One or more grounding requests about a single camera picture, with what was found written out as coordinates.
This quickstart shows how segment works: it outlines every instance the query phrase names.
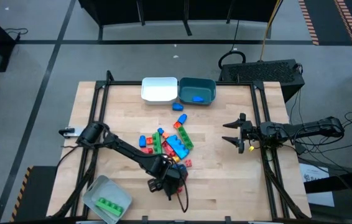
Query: green lego brick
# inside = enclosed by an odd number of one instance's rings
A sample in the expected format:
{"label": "green lego brick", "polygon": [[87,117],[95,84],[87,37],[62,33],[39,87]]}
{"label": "green lego brick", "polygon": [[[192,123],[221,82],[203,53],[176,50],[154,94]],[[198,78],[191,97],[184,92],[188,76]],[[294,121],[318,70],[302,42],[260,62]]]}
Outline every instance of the green lego brick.
{"label": "green lego brick", "polygon": [[106,200],[105,198],[100,198],[99,200],[97,200],[96,206],[99,208],[102,208],[108,212],[111,212],[112,214],[114,214],[118,217],[124,211],[124,209],[122,207],[120,207],[119,205],[117,205],[113,202],[110,202],[109,200]]}
{"label": "green lego brick", "polygon": [[153,150],[156,154],[162,153],[161,136],[158,132],[152,135],[152,144],[154,145]]}
{"label": "green lego brick", "polygon": [[190,137],[188,136],[186,130],[184,130],[183,126],[179,127],[177,129],[178,131],[178,134],[180,135],[180,137],[182,138],[183,142],[184,142],[184,145],[186,146],[186,148],[188,150],[192,150],[194,145],[193,143],[191,142],[190,140]]}

